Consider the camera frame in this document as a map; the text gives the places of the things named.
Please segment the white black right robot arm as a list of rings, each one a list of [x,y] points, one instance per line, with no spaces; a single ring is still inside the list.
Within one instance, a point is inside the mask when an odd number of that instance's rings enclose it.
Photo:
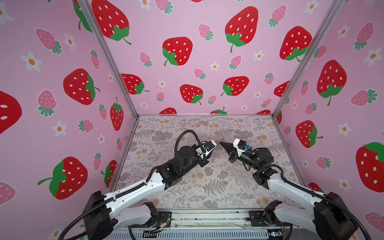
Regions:
[[[322,240],[348,240],[358,230],[357,220],[335,193],[324,194],[289,181],[284,170],[274,164],[267,148],[251,149],[245,141],[221,142],[229,161],[242,162],[255,170],[253,178],[266,189],[280,193],[300,205],[291,208],[274,201],[265,208],[266,222],[270,225],[285,222],[316,233]]]

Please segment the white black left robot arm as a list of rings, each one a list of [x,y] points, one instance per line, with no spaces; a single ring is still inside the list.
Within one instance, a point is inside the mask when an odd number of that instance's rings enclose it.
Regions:
[[[159,214],[153,203],[140,208],[132,205],[178,184],[194,167],[204,167],[216,145],[215,141],[209,141],[202,147],[183,146],[173,159],[155,167],[146,179],[115,192],[93,193],[83,210],[88,239],[102,240],[119,227],[155,224]]]

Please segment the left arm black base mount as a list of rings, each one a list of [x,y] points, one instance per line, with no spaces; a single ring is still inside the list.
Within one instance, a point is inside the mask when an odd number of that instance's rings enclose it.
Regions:
[[[157,217],[151,219],[143,225],[133,225],[132,228],[159,228],[161,225],[166,224],[165,227],[171,226],[172,212],[160,211]]]

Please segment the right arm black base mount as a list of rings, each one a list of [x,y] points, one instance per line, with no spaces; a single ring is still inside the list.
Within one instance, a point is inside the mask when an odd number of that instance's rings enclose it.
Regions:
[[[264,210],[249,211],[249,217],[246,218],[252,227],[289,227],[291,224],[281,222],[272,212]]]

